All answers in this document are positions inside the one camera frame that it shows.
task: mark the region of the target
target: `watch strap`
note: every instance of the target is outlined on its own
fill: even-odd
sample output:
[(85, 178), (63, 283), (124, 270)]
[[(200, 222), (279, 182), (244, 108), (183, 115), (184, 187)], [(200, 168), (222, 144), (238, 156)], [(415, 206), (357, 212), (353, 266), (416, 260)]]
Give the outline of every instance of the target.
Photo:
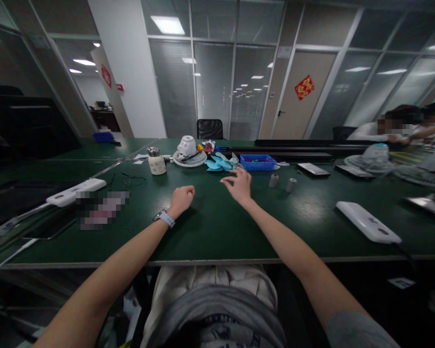
[(159, 214), (159, 218), (164, 220), (169, 225), (169, 228), (172, 228), (175, 225), (175, 220), (170, 217), (165, 211), (162, 211)]

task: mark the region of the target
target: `wrist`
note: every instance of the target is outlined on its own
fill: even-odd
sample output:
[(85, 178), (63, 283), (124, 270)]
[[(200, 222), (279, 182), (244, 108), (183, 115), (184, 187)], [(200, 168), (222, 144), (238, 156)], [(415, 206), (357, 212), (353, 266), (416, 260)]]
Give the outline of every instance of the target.
[(177, 220), (182, 212), (178, 209), (174, 209), (173, 207), (169, 207), (169, 209), (166, 210), (166, 214), (168, 214), (173, 220)]
[(251, 208), (252, 206), (257, 205), (256, 202), (251, 198), (245, 198), (244, 200), (241, 200), (239, 202), (239, 204), (245, 209), (248, 210), (249, 208)]

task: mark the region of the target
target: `door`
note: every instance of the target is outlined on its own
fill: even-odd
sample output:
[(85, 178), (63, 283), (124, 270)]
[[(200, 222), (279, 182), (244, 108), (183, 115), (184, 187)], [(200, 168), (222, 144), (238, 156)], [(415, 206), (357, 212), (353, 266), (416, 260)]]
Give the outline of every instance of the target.
[[(336, 53), (295, 52), (272, 139), (302, 139)], [(314, 90), (299, 100), (295, 86), (308, 75)]]

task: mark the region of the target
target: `gray shirt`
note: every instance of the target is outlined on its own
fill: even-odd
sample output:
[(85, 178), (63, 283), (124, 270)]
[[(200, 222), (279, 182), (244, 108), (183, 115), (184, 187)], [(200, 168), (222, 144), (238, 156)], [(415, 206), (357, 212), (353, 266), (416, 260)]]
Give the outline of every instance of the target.
[[(201, 348), (283, 348), (285, 334), (276, 313), (253, 294), (220, 285), (197, 285), (175, 300), (161, 315), (147, 348), (163, 345), (188, 322), (200, 322)], [(368, 316), (340, 312), (327, 329), (333, 348), (399, 348)]]

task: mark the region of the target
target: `white fan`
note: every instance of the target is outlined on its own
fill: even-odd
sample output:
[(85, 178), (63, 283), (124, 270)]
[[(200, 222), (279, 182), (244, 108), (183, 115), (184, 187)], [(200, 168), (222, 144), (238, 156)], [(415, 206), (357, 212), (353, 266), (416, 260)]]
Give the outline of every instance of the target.
[(191, 135), (182, 137), (173, 155), (173, 160), (177, 165), (188, 168), (198, 167), (207, 159), (206, 153), (198, 152), (195, 139)]
[(371, 174), (388, 174), (393, 169), (393, 164), (388, 160), (386, 144), (374, 144), (369, 146), (362, 155), (346, 157), (345, 164), (359, 167)]
[(435, 188), (435, 154), (431, 154), (417, 166), (398, 166), (393, 173), (403, 180)]

